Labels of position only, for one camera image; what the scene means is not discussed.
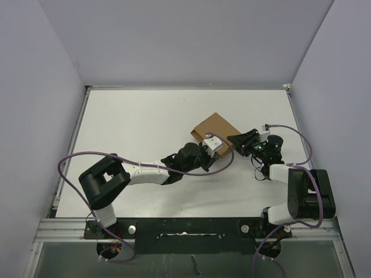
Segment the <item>brown cardboard box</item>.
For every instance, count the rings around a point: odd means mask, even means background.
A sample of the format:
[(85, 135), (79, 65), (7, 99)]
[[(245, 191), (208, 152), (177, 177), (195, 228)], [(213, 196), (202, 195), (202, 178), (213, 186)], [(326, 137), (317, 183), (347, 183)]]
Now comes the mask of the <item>brown cardboard box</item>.
[(203, 139), (206, 138), (206, 134), (208, 132), (212, 132), (225, 140), (227, 139), (228, 136), (235, 136), (241, 134), (240, 131), (238, 131), (232, 124), (230, 124), (217, 112), (213, 113), (204, 121), (196, 125), (194, 129), (191, 131), (191, 135), (198, 142), (202, 142)]

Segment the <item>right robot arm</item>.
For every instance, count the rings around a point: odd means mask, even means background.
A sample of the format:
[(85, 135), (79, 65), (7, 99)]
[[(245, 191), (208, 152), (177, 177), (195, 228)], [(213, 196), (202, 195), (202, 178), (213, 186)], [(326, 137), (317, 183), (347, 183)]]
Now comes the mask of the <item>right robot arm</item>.
[(257, 223), (259, 232), (272, 236), (279, 225), (306, 219), (332, 219), (336, 205), (328, 172), (323, 169), (304, 169), (303, 166), (288, 166), (282, 160), (283, 138), (269, 131), (260, 134), (256, 129), (247, 133), (228, 136), (235, 150), (244, 157), (261, 163), (260, 172), (266, 180), (288, 186), (287, 201), (269, 207), (267, 217)]

